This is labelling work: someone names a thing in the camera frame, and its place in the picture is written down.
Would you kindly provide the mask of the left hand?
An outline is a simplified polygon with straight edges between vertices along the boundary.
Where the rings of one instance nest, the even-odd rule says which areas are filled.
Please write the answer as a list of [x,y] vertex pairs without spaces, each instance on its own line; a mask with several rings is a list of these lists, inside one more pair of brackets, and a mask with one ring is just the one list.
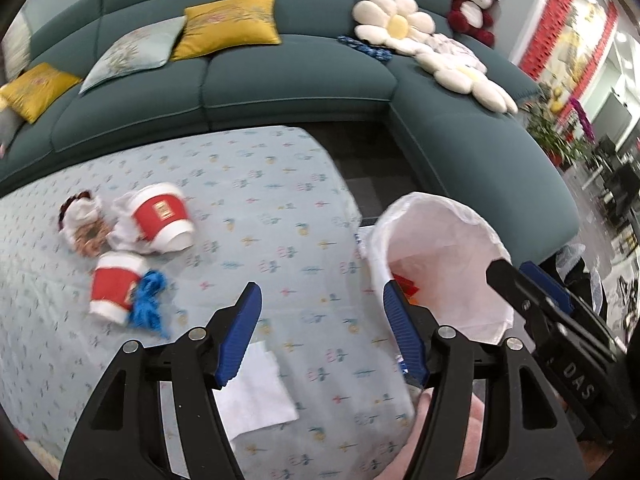
[[410,436],[378,479],[460,479],[475,471],[485,404],[475,393],[465,401],[445,396],[439,388],[420,393]]

